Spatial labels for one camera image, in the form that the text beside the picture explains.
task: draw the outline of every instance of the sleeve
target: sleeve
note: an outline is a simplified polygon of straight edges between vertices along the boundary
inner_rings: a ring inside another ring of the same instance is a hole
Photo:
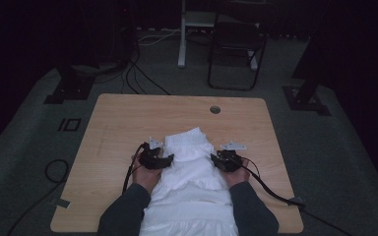
[[[144,187],[132,184],[100,217],[97,235],[138,236],[144,208],[149,205],[150,200],[150,194]]]
[[[278,220],[259,199],[250,183],[236,184],[229,192],[239,236],[278,234]]]

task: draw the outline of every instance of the metal chair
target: metal chair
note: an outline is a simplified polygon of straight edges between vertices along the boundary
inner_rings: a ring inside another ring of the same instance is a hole
[[[208,56],[208,84],[215,89],[250,90],[256,86],[269,32],[277,19],[277,8],[266,1],[223,1],[218,5],[213,28],[213,40]],[[260,51],[254,80],[247,87],[214,85],[211,80],[215,48],[243,50],[248,57],[248,66]]]

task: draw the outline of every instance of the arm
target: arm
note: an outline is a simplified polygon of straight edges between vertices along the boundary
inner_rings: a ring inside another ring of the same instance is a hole
[[[144,208],[150,203],[150,194],[158,183],[160,173],[161,170],[136,167],[133,184],[103,213],[97,235],[139,235]]]
[[[97,235],[139,235],[144,208],[150,203],[150,195],[139,184],[132,184],[103,213],[99,221]]]
[[[243,165],[247,167],[247,159],[243,159]],[[239,168],[232,173],[222,172],[222,176],[229,187],[239,235],[277,235],[279,223],[248,183],[250,173]]]

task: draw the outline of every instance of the table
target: table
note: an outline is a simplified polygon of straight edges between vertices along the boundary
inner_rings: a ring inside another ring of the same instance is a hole
[[[212,113],[212,106],[218,106],[220,113]],[[201,128],[215,149],[231,141],[246,145],[246,150],[237,153],[257,164],[263,181],[284,198],[294,196],[263,99],[102,94],[61,196],[70,206],[57,207],[51,229],[96,232],[100,216],[121,194],[137,147],[150,137],[164,142],[165,136],[196,127]],[[302,231],[296,206],[275,200],[253,178],[250,183],[275,214],[281,233]]]

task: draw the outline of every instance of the cable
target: cable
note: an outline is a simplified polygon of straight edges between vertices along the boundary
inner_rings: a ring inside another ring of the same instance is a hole
[[[321,222],[323,222],[323,223],[325,223],[325,224],[327,224],[328,226],[331,226],[331,227],[333,227],[333,228],[339,230],[340,232],[344,233],[345,235],[351,236],[350,233],[346,232],[346,231],[343,230],[342,228],[337,227],[336,225],[334,225],[334,224],[328,222],[327,220],[324,220],[324,219],[322,219],[322,218],[316,216],[315,214],[312,214],[312,213],[306,211],[304,208],[301,209],[300,211],[303,212],[303,213],[305,213],[305,214],[307,214],[307,215],[309,215],[309,216],[311,216],[311,217],[313,217],[313,218],[315,218],[315,219],[317,219],[317,220],[319,220],[319,221],[321,221]]]
[[[164,91],[167,95],[170,95],[170,93],[168,91],[166,91],[163,87],[159,86],[156,82],[154,82],[152,79],[150,79],[146,73],[144,73],[143,70],[141,70],[141,68],[139,66],[137,66],[137,64],[134,64],[135,67],[137,68],[137,70],[139,70],[141,72],[141,74],[143,74],[144,77],[146,77],[147,80],[149,80],[151,83],[153,83],[153,85],[157,86],[159,89],[161,89],[162,91]]]
[[[124,93],[124,86],[125,86],[125,82],[124,82],[124,77],[123,77],[123,73],[121,74],[121,82],[122,82],[122,84],[121,84],[121,94],[123,94]]]
[[[120,73],[118,73],[117,75],[114,75],[114,76],[112,76],[111,78],[109,78],[109,79],[106,79],[106,80],[97,80],[97,81],[94,81],[94,84],[104,84],[104,83],[107,83],[107,82],[110,82],[110,81],[112,81],[112,80],[115,80],[117,77],[122,77],[122,74],[123,74],[123,71],[122,72],[120,72]]]
[[[201,41],[198,41],[198,40],[193,40],[191,37],[187,37],[187,35],[191,34],[192,32],[193,31],[186,34],[185,39],[186,39],[187,42],[193,43],[193,44],[196,44],[196,45],[199,45],[199,46],[206,46],[206,47],[211,46],[213,39],[206,32],[203,32],[201,29],[198,29],[196,31],[195,35],[201,35],[201,36],[205,37],[208,40],[207,42],[201,42]]]
[[[125,193],[125,191],[127,190],[127,187],[128,187],[128,180],[130,179],[130,176],[131,174],[133,173],[133,166],[134,166],[134,162],[136,161],[136,158],[137,158],[137,155],[138,155],[138,152],[140,151],[140,149],[143,147],[143,145],[140,145],[137,150],[136,150],[136,153],[134,154],[133,156],[133,160],[131,161],[131,164],[130,166],[128,167],[128,171],[127,171],[127,175],[125,176],[125,180],[124,180],[124,186],[122,187],[122,194]]]
[[[282,197],[280,197],[279,195],[277,195],[277,194],[275,194],[264,182],[263,182],[263,180],[260,178],[260,173],[259,173],[259,169],[257,168],[257,165],[252,161],[252,160],[250,160],[250,159],[248,159],[248,158],[245,158],[245,157],[241,157],[241,158],[244,158],[244,159],[247,159],[248,161],[250,161],[251,163],[253,163],[253,165],[256,167],[256,170],[257,170],[257,174],[258,175],[256,175],[253,171],[251,171],[249,168],[247,168],[247,167],[245,167],[244,165],[240,165],[238,162],[236,162],[232,157],[228,157],[228,159],[229,160],[231,160],[232,162],[234,162],[235,164],[237,164],[237,165],[239,165],[240,167],[242,167],[242,168],[244,168],[245,170],[247,170],[250,174],[252,174],[253,175],[253,177],[263,186],[263,188],[264,188],[264,190],[268,193],[268,194],[270,194],[272,197],[274,197],[275,199],[277,199],[277,200],[280,200],[280,201],[282,201],[282,202],[285,202],[285,203],[287,203],[288,205],[294,205],[294,206],[298,206],[298,209],[299,209],[299,211],[300,212],[303,212],[303,213],[305,213],[305,214],[307,214],[307,215],[309,215],[309,216],[311,216],[311,217],[313,217],[313,218],[315,218],[315,219],[317,219],[317,220],[319,220],[319,221],[321,221],[321,222],[323,222],[323,223],[325,223],[325,224],[327,224],[328,226],[330,226],[330,227],[333,227],[334,229],[337,229],[337,230],[339,230],[340,232],[342,232],[342,233],[344,233],[345,235],[348,235],[348,236],[351,236],[351,234],[350,233],[348,233],[348,232],[346,232],[345,230],[343,230],[342,228],[340,228],[340,227],[338,227],[338,226],[336,226],[336,225],[334,225],[334,224],[332,224],[332,223],[330,223],[330,222],[328,222],[327,220],[324,220],[324,219],[322,219],[322,218],[320,218],[320,217],[318,217],[318,216],[316,216],[316,215],[314,215],[314,214],[312,214],[312,213],[310,213],[310,212],[308,212],[308,211],[306,211],[305,210],[305,204],[302,204],[302,203],[297,203],[297,202],[294,202],[294,201],[291,201],[291,200],[287,200],[287,199],[284,199],[284,198],[282,198]]]
[[[130,66],[130,68],[128,68],[128,71],[127,71],[127,74],[125,74],[125,81],[127,82],[127,85],[128,87],[136,94],[140,94],[139,92],[137,92],[130,84],[130,81],[128,79],[128,75],[130,74],[131,70],[134,68],[135,66],[135,62],[133,62],[130,58],[130,61],[132,62],[132,65]]]
[[[74,68],[74,70],[79,75],[98,77],[98,76],[104,76],[104,75],[114,75],[114,74],[117,74],[119,72],[123,72],[125,70],[125,68],[127,68],[127,64],[128,64],[128,61],[122,60],[122,61],[116,62],[115,66],[112,66],[110,68],[103,69],[103,70],[94,71],[94,72],[85,72],[85,71],[81,71],[80,69],[77,69],[77,68]]]
[[[64,170],[64,173],[63,173],[63,177],[60,178],[59,180],[55,180],[53,178],[51,178],[49,175],[48,175],[48,168],[50,167],[50,165],[52,165],[53,163],[55,162],[62,162],[64,163],[65,165],[65,170]],[[53,182],[53,183],[56,183],[56,186],[54,186],[50,191],[48,191],[48,193],[46,193],[44,196],[42,196],[39,200],[37,200],[34,204],[32,204],[29,208],[27,208],[22,214],[21,216],[17,219],[17,221],[15,221],[15,223],[12,225],[12,227],[10,228],[10,230],[8,231],[8,236],[10,236],[12,234],[12,232],[15,230],[15,228],[17,227],[17,225],[21,222],[21,220],[34,208],[36,207],[38,204],[40,204],[44,199],[46,199],[50,194],[52,194],[61,184],[65,183],[67,181],[67,175],[69,174],[69,163],[67,163],[66,160],[63,160],[63,159],[55,159],[55,160],[52,160],[50,161],[46,166],[45,166],[45,177]]]
[[[141,44],[139,43],[140,46],[151,46],[151,45],[155,45],[156,43],[164,40],[165,38],[168,38],[172,35],[174,35],[175,33],[177,33],[180,29],[175,29],[172,33],[170,34],[167,34],[167,35],[148,35],[148,36],[144,36],[142,38],[140,38],[138,41],[142,41],[146,38],[150,38],[150,37],[159,37],[160,36],[160,39],[156,40],[155,42],[152,42],[152,43],[148,43],[148,44]]]
[[[141,88],[140,83],[139,83],[138,80],[137,80],[137,73],[136,73],[136,68],[135,68],[135,67],[133,67],[133,71],[134,71],[134,81],[136,82],[138,88],[140,88],[140,90],[141,90],[144,94],[147,94],[147,93],[143,90],[143,88]]]
[[[143,165],[139,165],[139,166],[135,167],[135,168],[133,169],[133,171],[131,171],[131,174],[134,173],[134,171],[136,171],[136,170],[137,170],[138,168],[140,168],[141,166],[143,166]]]

